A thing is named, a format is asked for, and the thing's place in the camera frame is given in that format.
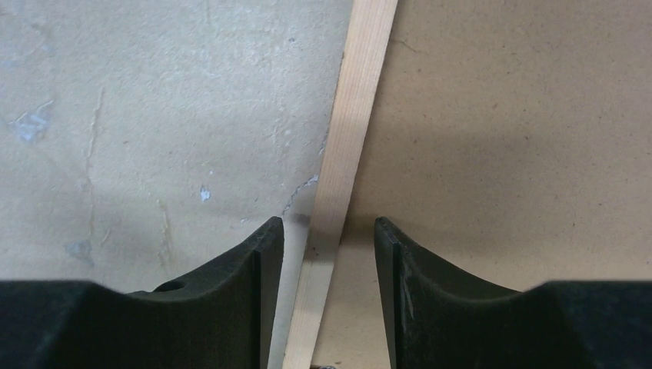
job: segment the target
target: gray surface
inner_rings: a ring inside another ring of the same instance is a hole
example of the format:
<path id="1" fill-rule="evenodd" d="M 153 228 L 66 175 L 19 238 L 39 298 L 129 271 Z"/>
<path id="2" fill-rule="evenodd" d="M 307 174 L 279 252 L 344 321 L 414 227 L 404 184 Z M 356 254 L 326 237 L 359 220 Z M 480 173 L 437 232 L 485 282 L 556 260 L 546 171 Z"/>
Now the gray surface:
<path id="1" fill-rule="evenodd" d="M 283 214 L 280 367 L 350 7 L 0 1 L 0 278 L 148 290 Z"/>

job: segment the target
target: wooden slat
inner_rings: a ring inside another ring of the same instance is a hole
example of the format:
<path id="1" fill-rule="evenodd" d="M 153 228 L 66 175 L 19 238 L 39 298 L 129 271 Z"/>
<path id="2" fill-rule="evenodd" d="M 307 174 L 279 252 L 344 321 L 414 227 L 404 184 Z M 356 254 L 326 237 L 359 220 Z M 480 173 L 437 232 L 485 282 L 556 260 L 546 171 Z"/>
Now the wooden slat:
<path id="1" fill-rule="evenodd" d="M 283 369 L 308 369 L 397 0 L 354 0 Z"/>

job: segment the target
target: black plastic part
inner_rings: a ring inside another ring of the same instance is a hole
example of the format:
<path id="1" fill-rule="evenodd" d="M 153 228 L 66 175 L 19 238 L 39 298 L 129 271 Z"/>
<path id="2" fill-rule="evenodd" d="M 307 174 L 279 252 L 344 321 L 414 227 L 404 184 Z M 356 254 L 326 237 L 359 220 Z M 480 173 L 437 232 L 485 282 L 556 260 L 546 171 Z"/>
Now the black plastic part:
<path id="1" fill-rule="evenodd" d="M 0 367 L 266 369 L 283 224 L 153 292 L 0 282 Z"/>
<path id="2" fill-rule="evenodd" d="M 519 293 L 386 218 L 374 243 L 392 369 L 652 367 L 649 282 L 554 281 Z"/>

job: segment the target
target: concrete surface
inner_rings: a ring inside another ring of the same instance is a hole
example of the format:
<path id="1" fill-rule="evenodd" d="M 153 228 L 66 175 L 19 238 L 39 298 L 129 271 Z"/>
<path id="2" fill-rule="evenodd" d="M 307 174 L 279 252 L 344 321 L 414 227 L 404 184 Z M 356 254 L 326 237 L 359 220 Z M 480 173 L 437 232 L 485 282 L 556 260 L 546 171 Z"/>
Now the concrete surface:
<path id="1" fill-rule="evenodd" d="M 280 367 L 349 0 L 0 1 L 0 278 L 151 290 L 283 215 Z"/>
<path id="2" fill-rule="evenodd" d="M 403 0 L 314 363 L 389 368 L 371 225 L 509 288 L 652 278 L 652 3 Z"/>

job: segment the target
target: wooden stick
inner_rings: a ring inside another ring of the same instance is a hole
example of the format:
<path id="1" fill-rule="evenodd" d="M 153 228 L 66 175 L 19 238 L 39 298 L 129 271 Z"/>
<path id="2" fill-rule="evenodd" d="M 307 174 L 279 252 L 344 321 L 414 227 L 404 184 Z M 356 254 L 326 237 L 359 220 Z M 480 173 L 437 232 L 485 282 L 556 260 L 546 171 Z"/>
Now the wooden stick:
<path id="1" fill-rule="evenodd" d="M 283 369 L 308 369 L 397 0 L 354 0 Z"/>

